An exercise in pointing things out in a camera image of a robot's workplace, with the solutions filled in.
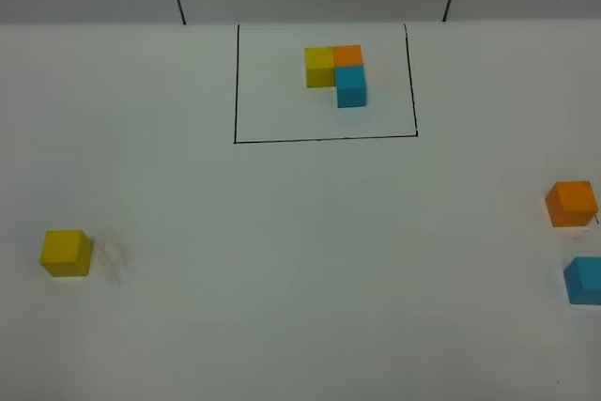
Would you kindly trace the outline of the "template yellow cube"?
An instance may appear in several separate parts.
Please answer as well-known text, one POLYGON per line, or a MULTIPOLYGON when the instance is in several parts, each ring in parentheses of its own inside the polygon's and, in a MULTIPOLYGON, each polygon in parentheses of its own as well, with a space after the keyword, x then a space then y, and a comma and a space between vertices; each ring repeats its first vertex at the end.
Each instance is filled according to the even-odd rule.
POLYGON ((335 86, 335 64, 332 47, 305 48, 304 68, 307 88, 335 86))

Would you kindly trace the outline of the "template blue cube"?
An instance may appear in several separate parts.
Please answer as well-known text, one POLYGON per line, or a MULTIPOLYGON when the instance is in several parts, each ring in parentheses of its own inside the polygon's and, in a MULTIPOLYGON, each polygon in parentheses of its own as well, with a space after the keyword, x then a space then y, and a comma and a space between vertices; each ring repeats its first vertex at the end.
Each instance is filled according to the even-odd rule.
POLYGON ((338 108, 363 107, 367 103, 367 86, 363 65, 335 69, 338 108))

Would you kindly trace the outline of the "yellow wooden cube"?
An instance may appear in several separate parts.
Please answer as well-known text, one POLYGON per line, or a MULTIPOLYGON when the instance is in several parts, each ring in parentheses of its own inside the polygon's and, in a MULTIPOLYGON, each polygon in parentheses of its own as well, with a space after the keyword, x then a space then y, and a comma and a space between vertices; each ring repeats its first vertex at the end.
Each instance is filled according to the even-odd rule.
POLYGON ((83 230, 49 230, 39 263, 55 278, 86 277, 92 253, 93 242, 83 230))

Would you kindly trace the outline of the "blue wooden cube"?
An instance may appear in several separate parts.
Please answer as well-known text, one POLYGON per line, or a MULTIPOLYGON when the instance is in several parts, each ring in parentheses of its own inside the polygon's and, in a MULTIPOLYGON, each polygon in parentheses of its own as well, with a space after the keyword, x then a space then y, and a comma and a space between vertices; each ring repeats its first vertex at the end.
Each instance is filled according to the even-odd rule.
POLYGON ((601 304, 601 258, 577 256, 563 270, 571 304, 601 304))

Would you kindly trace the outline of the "template orange cube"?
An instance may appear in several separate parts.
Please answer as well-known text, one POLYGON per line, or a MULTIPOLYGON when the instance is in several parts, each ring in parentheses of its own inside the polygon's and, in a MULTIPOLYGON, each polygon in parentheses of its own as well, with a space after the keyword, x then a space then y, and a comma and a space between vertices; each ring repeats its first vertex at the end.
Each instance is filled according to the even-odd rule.
POLYGON ((336 68, 362 66, 362 47, 360 45, 333 46, 333 60, 336 68))

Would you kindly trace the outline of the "orange wooden cube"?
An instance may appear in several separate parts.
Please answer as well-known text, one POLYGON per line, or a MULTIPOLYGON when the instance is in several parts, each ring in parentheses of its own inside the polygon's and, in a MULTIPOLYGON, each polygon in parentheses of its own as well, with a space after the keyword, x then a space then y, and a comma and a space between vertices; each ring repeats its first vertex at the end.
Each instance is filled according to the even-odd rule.
POLYGON ((553 227, 584 227, 598 212, 593 186, 588 180, 556 182, 545 202, 553 227))

